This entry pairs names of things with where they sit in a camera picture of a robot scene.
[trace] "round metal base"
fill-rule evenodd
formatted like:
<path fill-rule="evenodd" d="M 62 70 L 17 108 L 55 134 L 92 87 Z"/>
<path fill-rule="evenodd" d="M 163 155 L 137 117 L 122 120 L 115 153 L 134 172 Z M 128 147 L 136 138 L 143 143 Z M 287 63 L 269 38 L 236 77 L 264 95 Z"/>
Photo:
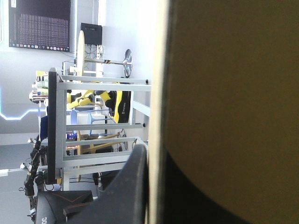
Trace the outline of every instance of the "round metal base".
<path fill-rule="evenodd" d="M 125 59 L 123 60 L 123 73 L 126 78 L 129 78 L 133 68 L 132 52 L 130 49 L 126 50 Z"/>

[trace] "black monitor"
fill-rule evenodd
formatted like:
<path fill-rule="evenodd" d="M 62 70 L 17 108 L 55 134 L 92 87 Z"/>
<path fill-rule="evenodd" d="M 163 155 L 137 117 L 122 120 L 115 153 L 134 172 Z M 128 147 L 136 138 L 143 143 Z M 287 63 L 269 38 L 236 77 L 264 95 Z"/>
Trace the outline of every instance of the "black monitor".
<path fill-rule="evenodd" d="M 70 51 L 71 0 L 10 0 L 9 46 Z"/>
<path fill-rule="evenodd" d="M 48 105 L 48 176 L 47 183 L 56 183 L 55 163 L 56 163 L 56 90 L 57 90 L 57 72 L 55 68 L 49 71 L 49 105 Z"/>

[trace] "wall-mounted tv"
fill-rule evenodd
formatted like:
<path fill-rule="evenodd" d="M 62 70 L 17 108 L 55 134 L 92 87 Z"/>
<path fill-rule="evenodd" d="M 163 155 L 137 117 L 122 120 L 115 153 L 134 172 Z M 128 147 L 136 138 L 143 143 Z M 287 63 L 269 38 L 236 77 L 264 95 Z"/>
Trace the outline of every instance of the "wall-mounted tv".
<path fill-rule="evenodd" d="M 9 46 L 70 51 L 71 0 L 9 0 Z"/>

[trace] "small box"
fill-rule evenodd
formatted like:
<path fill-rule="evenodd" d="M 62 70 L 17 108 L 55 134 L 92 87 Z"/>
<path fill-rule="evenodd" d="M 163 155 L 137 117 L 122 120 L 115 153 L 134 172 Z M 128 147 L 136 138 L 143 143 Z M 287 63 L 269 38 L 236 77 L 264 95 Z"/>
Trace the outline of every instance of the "small box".
<path fill-rule="evenodd" d="M 81 23 L 84 32 L 85 44 L 102 45 L 102 26 Z"/>

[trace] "black cable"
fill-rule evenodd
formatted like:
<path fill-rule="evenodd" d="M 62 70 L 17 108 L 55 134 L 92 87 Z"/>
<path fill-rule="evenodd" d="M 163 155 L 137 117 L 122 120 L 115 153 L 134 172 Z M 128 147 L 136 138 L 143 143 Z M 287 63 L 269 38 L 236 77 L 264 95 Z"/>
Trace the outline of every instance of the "black cable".
<path fill-rule="evenodd" d="M 68 57 L 72 57 L 72 58 L 75 58 L 74 56 L 70 56 L 70 55 L 67 55 L 65 54 L 64 52 L 60 51 L 61 54 L 64 54 L 65 56 L 68 56 Z"/>
<path fill-rule="evenodd" d="M 52 189 L 51 190 L 48 190 L 47 188 L 46 188 L 46 184 L 45 183 L 43 183 L 43 185 L 44 185 L 44 187 L 45 187 L 45 189 L 47 190 L 47 191 L 52 191 L 52 190 L 54 190 L 54 185 L 52 184 Z"/>
<path fill-rule="evenodd" d="M 90 179 L 90 180 L 93 180 L 93 178 L 88 178 L 88 177 L 81 177 L 81 179 Z"/>
<path fill-rule="evenodd" d="M 70 183 L 94 183 L 94 181 L 70 181 Z"/>
<path fill-rule="evenodd" d="M 124 133 L 125 133 L 125 134 L 123 134 L 123 135 L 122 135 L 122 137 L 123 137 L 123 138 L 126 138 L 127 134 L 126 134 L 126 131 L 125 131 L 125 129 L 122 129 L 121 133 L 122 133 L 122 132 L 124 132 Z M 128 148 L 128 142 L 127 142 L 127 141 L 125 141 L 125 142 L 124 142 L 124 145 L 125 145 L 125 150 L 127 150 L 127 148 Z"/>
<path fill-rule="evenodd" d="M 133 143 L 132 143 L 132 150 L 133 150 L 133 146 L 134 146 L 134 144 L 136 145 L 136 142 L 137 142 L 137 139 L 135 139 L 135 140 L 133 141 Z"/>

